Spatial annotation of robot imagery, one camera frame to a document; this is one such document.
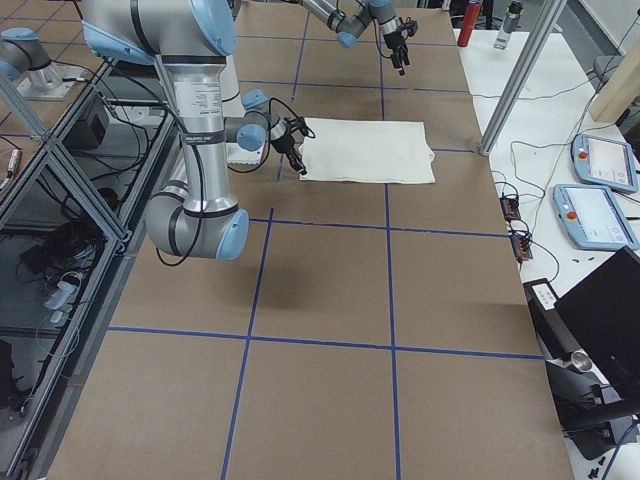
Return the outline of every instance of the power strip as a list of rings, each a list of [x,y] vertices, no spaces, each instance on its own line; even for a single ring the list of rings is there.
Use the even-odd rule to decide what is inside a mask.
[[[512,220],[520,220],[520,209],[518,208],[518,200],[515,198],[500,197],[500,208],[502,208],[502,215],[507,222]]]
[[[533,254],[531,253],[531,247],[527,242],[524,235],[518,232],[511,232],[509,235],[511,240],[511,248],[513,249],[513,255],[516,257],[518,263],[533,260]]]

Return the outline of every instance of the white sticker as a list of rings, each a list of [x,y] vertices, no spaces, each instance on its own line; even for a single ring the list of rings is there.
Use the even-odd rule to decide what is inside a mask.
[[[556,296],[546,283],[533,286],[533,293],[536,294],[538,300],[545,310],[553,310],[555,308]]]
[[[178,114],[181,117],[222,115],[218,82],[174,82]]]

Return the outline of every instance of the metal pole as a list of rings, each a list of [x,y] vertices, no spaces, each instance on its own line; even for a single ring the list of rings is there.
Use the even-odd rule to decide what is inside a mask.
[[[18,89],[13,86],[9,78],[0,71],[0,100],[4,100],[13,114],[18,117],[24,127],[29,130],[29,134],[43,141],[47,135],[47,127],[44,126],[38,115],[26,102]]]
[[[562,9],[566,5],[567,0],[545,0],[542,6],[540,16],[536,21],[533,30],[529,34],[527,43],[525,43],[520,57],[513,67],[513,72],[509,77],[507,85],[504,87],[504,91],[498,101],[491,120],[487,125],[487,129],[484,132],[482,141],[480,142],[479,153],[480,155],[489,155],[491,149],[496,143],[504,124],[509,118],[509,114],[513,109],[518,96],[524,87],[533,66],[544,47],[544,44],[549,38],[549,34],[553,30]]]

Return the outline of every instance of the cardboard surface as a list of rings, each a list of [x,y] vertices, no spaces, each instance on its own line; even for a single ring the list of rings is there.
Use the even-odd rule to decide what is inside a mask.
[[[235,262],[193,259],[167,268],[149,239],[138,255],[113,325],[244,334],[255,295],[266,227],[252,224]],[[168,261],[176,259],[163,255]]]
[[[402,478],[573,478],[542,361],[398,353]]]
[[[400,76],[389,61],[382,64],[385,88],[423,88],[467,92],[467,80],[460,75],[462,62],[456,46],[409,45],[406,74]]]
[[[489,162],[473,153],[437,152],[434,185],[390,185],[392,227],[507,232]]]
[[[399,345],[539,355],[506,238],[392,232]]]
[[[395,478],[389,352],[255,343],[227,478]]]
[[[273,225],[254,333],[388,344],[386,248],[380,230]]]
[[[475,151],[482,138],[468,93],[385,90],[384,110],[385,120],[424,122],[434,150]]]
[[[437,183],[300,182],[273,152],[230,173],[246,251],[167,269],[147,241],[50,479],[569,477],[448,15],[399,14],[421,27],[402,85],[461,92],[381,88],[374,44],[293,5],[243,5],[238,76],[301,115],[425,122],[456,150]]]
[[[109,332],[48,480],[211,478],[244,342]]]

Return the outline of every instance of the blue tape line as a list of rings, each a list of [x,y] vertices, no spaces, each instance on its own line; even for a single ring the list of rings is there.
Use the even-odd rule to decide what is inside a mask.
[[[18,10],[20,10],[22,7],[24,7],[24,6],[27,4],[27,1],[28,1],[28,0],[24,0],[24,1],[19,5],[19,6],[17,6],[17,7],[16,7],[16,9],[15,9],[13,12],[11,12],[11,13],[9,14],[9,16],[8,16],[8,17],[3,18],[3,19],[2,19],[2,21],[1,21],[0,23],[4,23],[4,21],[5,21],[5,20],[14,19],[14,18],[15,18],[15,17],[14,17],[15,13],[16,13]]]
[[[284,165],[284,153],[280,155],[280,166],[278,167],[278,174],[276,175],[276,183],[282,179],[282,167]]]
[[[302,225],[310,227],[331,227],[331,228],[351,228],[357,230],[387,230],[387,227],[376,227],[374,225],[350,225],[347,223],[321,223],[321,222],[306,222],[302,220],[265,220],[261,218],[252,218],[252,222],[271,222],[281,225]],[[490,238],[509,238],[506,233],[484,233],[484,232],[462,232],[455,230],[436,230],[432,228],[410,228],[410,227],[388,227],[392,232],[411,232],[411,233],[432,233],[436,235],[462,235],[468,237],[490,237]]]
[[[396,320],[393,291],[393,256],[391,249],[391,209],[389,208],[389,185],[384,185],[384,203],[387,231],[387,277],[389,281],[389,328],[391,331],[391,378],[393,387],[393,426],[395,435],[396,480],[402,479],[400,455],[400,413],[398,405],[398,366],[396,358]]]
[[[506,233],[458,232],[455,230],[433,230],[425,228],[391,227],[394,232],[434,233],[439,235],[462,235],[467,237],[509,238]]]
[[[351,342],[335,342],[331,340],[308,340],[302,338],[280,338],[280,337],[264,337],[253,336],[251,340],[254,342],[270,342],[270,343],[288,343],[297,345],[318,345],[323,347],[343,347],[343,348],[362,348],[365,350],[391,350],[389,345],[377,345],[375,343],[351,343]]]
[[[434,152],[454,152],[454,153],[476,153],[469,148],[436,148],[431,147]]]
[[[249,337],[247,335],[238,335],[233,333],[218,333],[218,332],[200,332],[195,330],[170,330],[163,328],[146,328],[146,327],[126,327],[126,326],[110,326],[108,328],[112,332],[130,332],[130,333],[150,333],[156,335],[172,335],[181,337],[205,337],[205,338],[222,338],[229,340],[243,340],[247,341]],[[428,348],[428,347],[413,347],[413,346],[401,346],[396,345],[395,348],[391,345],[378,345],[375,343],[354,343],[354,342],[338,342],[331,340],[311,340],[304,338],[284,338],[284,337],[267,337],[267,336],[251,336],[251,341],[257,342],[272,342],[272,343],[291,343],[297,345],[317,345],[326,347],[342,347],[342,348],[362,348],[371,350],[393,350],[401,352],[415,352],[415,353],[431,353],[441,355],[458,355],[458,356],[472,356],[472,357],[490,357],[490,358],[513,358],[523,360],[543,360],[541,355],[529,355],[523,353],[503,353],[503,352],[483,352],[477,350],[454,350],[446,348]]]
[[[302,69],[302,59],[304,57],[304,44],[307,41],[307,29],[309,28],[309,18],[311,12],[307,12],[307,20],[304,24],[304,33],[302,34],[302,43],[300,44],[300,56],[298,57],[298,68],[296,69],[296,78],[294,80],[293,92],[291,93],[291,100],[296,98],[296,90],[298,89],[298,79],[300,78],[300,70]]]
[[[2,124],[3,124],[4,122],[6,122],[6,121],[7,121],[7,118],[9,118],[10,116],[11,116],[11,112],[7,113],[7,114],[4,116],[4,118],[0,121],[0,127],[2,126]]]
[[[231,340],[247,339],[245,335],[235,335],[232,333],[198,332],[194,330],[168,330],[163,328],[123,327],[117,325],[110,326],[108,330],[111,332],[151,333],[155,335],[175,335],[181,337],[211,337]]]
[[[416,92],[437,92],[437,93],[469,93],[469,90],[453,90],[448,88],[414,88]]]
[[[70,47],[71,45],[73,45],[73,44],[74,44],[74,42],[75,42],[76,38],[78,38],[81,34],[82,34],[82,30],[80,30],[78,33],[76,33],[76,36],[75,36],[75,37],[73,37],[73,39],[71,40],[71,43],[69,43],[66,47],[64,47],[64,48],[62,49],[62,51],[61,51],[61,52],[56,56],[56,60],[59,60],[59,59],[60,59],[60,57],[61,57],[62,55],[64,55],[64,54],[67,52],[67,50],[69,50],[69,47]]]
[[[360,230],[385,230],[386,227],[374,227],[371,225],[349,225],[344,223],[317,223],[317,222],[305,222],[301,220],[273,220],[273,223],[282,225],[306,225],[311,227],[333,227],[333,228],[352,228]]]
[[[238,38],[254,38],[254,39],[258,39],[258,40],[302,40],[302,38],[300,37],[279,37],[279,36],[263,36],[263,35],[238,35]],[[331,42],[334,43],[335,39],[329,39],[329,38],[314,38],[314,37],[308,37],[306,38],[307,41],[310,42]],[[358,43],[362,43],[362,44],[371,44],[371,45],[375,45],[376,42],[375,40],[358,40]],[[455,43],[430,43],[430,42],[407,42],[407,45],[409,45],[410,47],[412,46],[417,46],[417,47],[457,47],[457,45]]]
[[[242,395],[242,386],[244,383],[244,374],[247,368],[247,360],[249,359],[249,347],[251,346],[251,334],[253,333],[253,324],[256,319],[256,310],[258,309],[258,299],[260,298],[260,289],[262,288],[262,277],[264,275],[264,266],[267,259],[267,250],[269,248],[269,237],[271,235],[271,220],[273,219],[273,208],[269,212],[269,223],[267,233],[264,238],[264,246],[262,247],[262,259],[260,260],[260,269],[258,270],[258,280],[256,282],[256,292],[253,297],[253,305],[251,306],[251,320],[249,321],[249,329],[247,331],[247,339],[244,344],[244,353],[242,355],[242,366],[240,367],[240,376],[238,378],[238,387],[236,389],[236,399],[233,403],[233,414],[231,415],[231,425],[229,426],[229,435],[227,437],[227,448],[224,453],[224,463],[222,465],[222,473],[220,479],[227,478],[227,469],[229,467],[229,458],[231,456],[231,446],[233,444],[233,434],[236,428],[236,420],[238,418],[238,409],[240,407],[240,396]]]
[[[433,92],[433,93],[469,93],[468,90],[452,90],[446,88],[412,88],[409,89],[407,87],[386,87],[383,85],[382,74],[380,75],[380,86],[374,85],[345,85],[341,83],[329,84],[329,83],[310,83],[310,82],[276,82],[276,81],[268,81],[268,80],[238,80],[238,83],[261,83],[268,85],[292,85],[296,87],[320,87],[320,88],[361,88],[368,90],[380,90],[382,89],[382,93],[384,95],[384,90],[393,90],[393,91],[419,91],[419,92]]]
[[[511,358],[519,360],[544,360],[542,355],[525,353],[480,352],[473,350],[451,350],[447,348],[396,347],[400,352],[434,353],[439,355],[458,355],[467,357]]]
[[[61,3],[60,3],[60,6],[59,6],[58,8],[56,8],[56,9],[55,9],[55,11],[54,11],[51,15],[49,15],[47,18],[45,18],[45,19],[44,19],[44,22],[45,22],[45,23],[43,23],[43,24],[42,24],[42,25],[40,25],[38,28],[36,28],[36,30],[35,30],[35,31],[36,31],[36,32],[38,32],[42,27],[44,27],[45,25],[47,25],[47,23],[49,22],[49,20],[51,20],[51,19],[54,17],[54,15],[56,15],[60,10],[62,10],[62,7],[64,7],[64,6],[65,6],[65,3],[64,3],[64,2],[61,2]]]

